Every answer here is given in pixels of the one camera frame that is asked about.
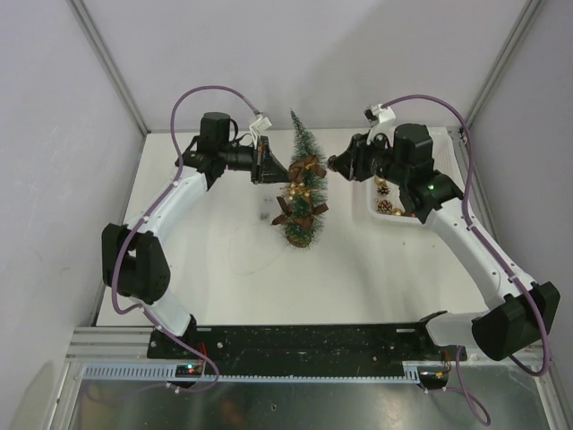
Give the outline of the brown ribbon gold berry garland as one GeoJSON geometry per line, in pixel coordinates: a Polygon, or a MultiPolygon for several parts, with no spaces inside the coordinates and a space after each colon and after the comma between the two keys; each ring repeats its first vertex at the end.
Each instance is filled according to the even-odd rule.
{"type": "Polygon", "coordinates": [[[308,230],[312,227],[314,219],[325,213],[329,206],[325,202],[318,205],[314,204],[312,193],[318,191],[318,188],[311,188],[305,183],[306,174],[313,173],[318,178],[324,179],[326,170],[320,165],[316,155],[310,155],[293,162],[287,172],[290,178],[287,197],[277,197],[281,213],[271,221],[271,224],[276,226],[294,223],[300,228],[308,230]],[[307,204],[308,211],[303,216],[295,215],[294,201],[296,196],[307,204]]]}

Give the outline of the clear fairy light battery box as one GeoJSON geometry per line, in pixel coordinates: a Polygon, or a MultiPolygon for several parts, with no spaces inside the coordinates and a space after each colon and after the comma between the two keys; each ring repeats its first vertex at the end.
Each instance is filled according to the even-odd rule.
{"type": "Polygon", "coordinates": [[[269,197],[264,197],[259,205],[259,219],[260,221],[269,221],[270,215],[273,212],[273,201],[269,197]]]}

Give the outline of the small green christmas tree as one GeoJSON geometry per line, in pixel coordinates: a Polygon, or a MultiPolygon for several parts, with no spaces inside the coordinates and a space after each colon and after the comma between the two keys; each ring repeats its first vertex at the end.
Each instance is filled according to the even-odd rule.
{"type": "Polygon", "coordinates": [[[272,224],[282,229],[283,238],[293,247],[308,248],[323,229],[327,204],[326,157],[317,139],[295,111],[290,112],[294,149],[287,168],[288,183],[277,197],[279,215],[272,224]]]}

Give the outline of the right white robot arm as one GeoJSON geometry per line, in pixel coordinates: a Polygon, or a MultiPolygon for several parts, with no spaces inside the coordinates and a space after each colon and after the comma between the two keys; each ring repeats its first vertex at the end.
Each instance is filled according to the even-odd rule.
{"type": "Polygon", "coordinates": [[[400,125],[392,136],[355,134],[345,151],[329,158],[328,167],[348,181],[377,176],[396,185],[406,212],[449,247],[488,308],[471,320],[475,344],[488,358],[501,361],[548,340],[559,290],[520,270],[464,207],[461,189],[434,166],[426,126],[400,125]]]}

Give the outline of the white plastic basket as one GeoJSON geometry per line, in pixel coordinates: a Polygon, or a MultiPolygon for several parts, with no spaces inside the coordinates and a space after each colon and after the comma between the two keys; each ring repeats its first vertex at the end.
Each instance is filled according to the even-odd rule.
{"type": "MultiPolygon", "coordinates": [[[[432,157],[434,168],[442,174],[449,176],[454,183],[464,190],[465,183],[461,176],[458,162],[454,152],[452,138],[446,127],[429,127],[429,135],[433,140],[432,157]]],[[[353,219],[356,221],[369,221],[373,223],[389,223],[396,225],[408,225],[421,228],[423,225],[413,216],[398,216],[396,213],[389,214],[379,212],[379,203],[382,200],[388,201],[394,210],[404,211],[404,206],[399,200],[398,187],[387,182],[389,189],[387,194],[380,194],[379,180],[367,179],[362,183],[352,184],[353,219]]]]}

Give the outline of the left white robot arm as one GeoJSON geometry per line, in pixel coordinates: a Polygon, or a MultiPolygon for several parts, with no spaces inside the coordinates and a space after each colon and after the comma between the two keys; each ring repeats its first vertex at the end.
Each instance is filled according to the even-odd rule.
{"type": "Polygon", "coordinates": [[[112,303],[129,298],[159,329],[168,331],[167,348],[177,357],[191,356],[198,337],[194,319],[170,291],[171,271],[163,246],[179,219],[228,170],[249,174],[253,184],[287,182],[287,170],[276,159],[264,131],[271,122],[256,115],[249,126],[252,142],[240,143],[235,121],[227,114],[203,115],[200,131],[175,162],[175,174],[148,208],[123,225],[102,231],[102,278],[112,303]]]}

